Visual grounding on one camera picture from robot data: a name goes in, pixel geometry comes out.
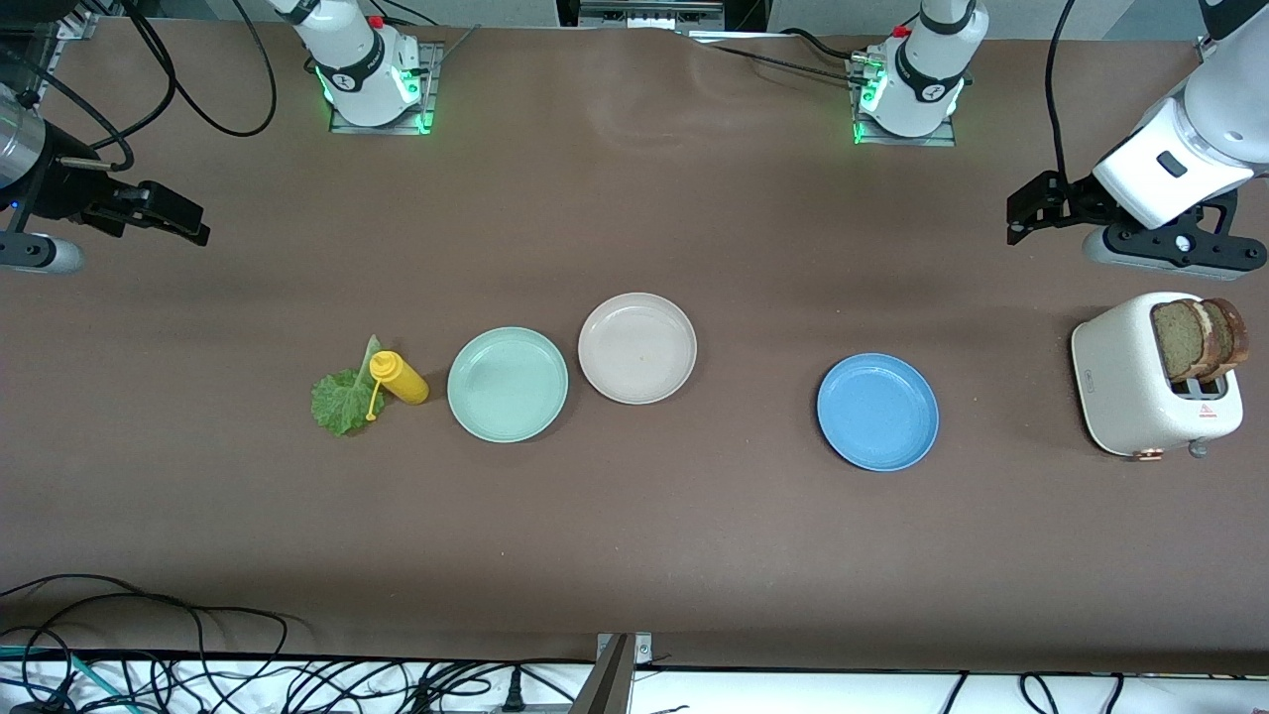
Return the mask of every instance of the green led light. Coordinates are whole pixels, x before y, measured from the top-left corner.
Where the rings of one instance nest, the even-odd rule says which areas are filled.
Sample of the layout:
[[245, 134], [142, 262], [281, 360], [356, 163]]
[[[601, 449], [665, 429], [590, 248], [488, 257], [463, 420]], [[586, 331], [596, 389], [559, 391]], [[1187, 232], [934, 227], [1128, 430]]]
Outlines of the green led light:
[[326, 98], [326, 103], [334, 104], [335, 99], [331, 98], [330, 86], [326, 85], [326, 77], [321, 76], [321, 72], [317, 72], [317, 81], [321, 82], [321, 95]]
[[884, 74], [877, 75], [877, 81], [868, 82], [868, 86], [862, 90], [860, 107], [867, 112], [876, 112], [877, 105], [881, 104], [881, 93], [886, 91], [887, 84], [890, 80], [886, 79]]
[[414, 117], [414, 126], [419, 129], [419, 133], [428, 134], [431, 133], [431, 120], [434, 118], [434, 112], [423, 112]]
[[405, 85], [405, 80], [401, 79], [401, 70], [392, 67], [392, 81], [397, 82], [397, 91], [401, 93], [402, 100], [405, 101], [415, 100], [415, 98], [418, 96], [418, 88], [415, 85], [411, 85], [415, 86], [415, 90], [411, 90]]

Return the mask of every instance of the toast slice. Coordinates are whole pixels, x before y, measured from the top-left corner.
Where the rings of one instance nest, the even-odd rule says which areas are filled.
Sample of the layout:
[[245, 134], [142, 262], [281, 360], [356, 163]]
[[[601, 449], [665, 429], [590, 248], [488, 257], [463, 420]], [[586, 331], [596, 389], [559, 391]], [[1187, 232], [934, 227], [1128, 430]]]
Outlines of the toast slice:
[[1208, 311], [1197, 299], [1155, 304], [1150, 311], [1167, 380], [1209, 375], [1221, 365], [1221, 342]]
[[1212, 325], [1216, 327], [1216, 337], [1221, 345], [1221, 356], [1216, 368], [1206, 375], [1199, 375], [1198, 382], [1211, 383], [1246, 363], [1251, 351], [1251, 340], [1247, 336], [1247, 325], [1242, 321], [1242, 315], [1237, 307], [1222, 297], [1204, 299], [1203, 309], [1207, 311]]

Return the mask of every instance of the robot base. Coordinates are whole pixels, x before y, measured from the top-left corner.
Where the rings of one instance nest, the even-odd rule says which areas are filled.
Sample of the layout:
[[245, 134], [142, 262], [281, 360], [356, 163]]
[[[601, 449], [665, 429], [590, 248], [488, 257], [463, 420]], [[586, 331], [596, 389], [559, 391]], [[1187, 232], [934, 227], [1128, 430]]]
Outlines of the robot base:
[[419, 68], [423, 74], [412, 81], [419, 82], [419, 101], [406, 108], [396, 119], [377, 127], [354, 124], [331, 107], [331, 133], [386, 133], [396, 136], [419, 136], [431, 133], [431, 122], [437, 113], [437, 91], [440, 88], [440, 61], [444, 57], [443, 42], [419, 43]]
[[[846, 74], [851, 79], [864, 80], [863, 67], [851, 61], [846, 61]], [[952, 128], [952, 117], [943, 119], [939, 128], [925, 136], [907, 137], [891, 133], [881, 127], [871, 114], [859, 110], [863, 88], [857, 82], [850, 85], [850, 119], [854, 127], [855, 143], [892, 143], [902, 146], [956, 146], [956, 131]]]

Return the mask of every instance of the yellow squeeze bottle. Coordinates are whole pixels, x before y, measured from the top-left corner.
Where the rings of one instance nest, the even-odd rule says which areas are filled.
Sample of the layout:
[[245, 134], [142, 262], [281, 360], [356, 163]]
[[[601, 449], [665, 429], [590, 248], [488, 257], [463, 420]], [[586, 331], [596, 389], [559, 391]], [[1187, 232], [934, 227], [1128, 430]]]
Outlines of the yellow squeeze bottle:
[[423, 382], [419, 373], [407, 365], [396, 351], [382, 349], [371, 356], [371, 377], [374, 378], [374, 392], [371, 393], [371, 406], [365, 412], [365, 421], [373, 422], [374, 396], [379, 393], [379, 386], [387, 388], [397, 399], [406, 405], [423, 405], [428, 399], [428, 383]]

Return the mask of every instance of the white toaster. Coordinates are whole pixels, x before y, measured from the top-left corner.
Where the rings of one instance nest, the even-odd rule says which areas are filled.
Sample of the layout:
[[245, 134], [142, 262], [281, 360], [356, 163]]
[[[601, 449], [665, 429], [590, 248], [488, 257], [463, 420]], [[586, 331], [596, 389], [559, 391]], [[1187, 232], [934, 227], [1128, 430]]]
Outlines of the white toaster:
[[1208, 441], [1242, 424], [1235, 370], [1207, 386], [1167, 382], [1150, 309], [1183, 298], [1199, 299], [1184, 292], [1151, 292], [1112, 307], [1071, 334], [1084, 422], [1093, 441], [1110, 454], [1156, 460], [1184, 446], [1203, 457]]

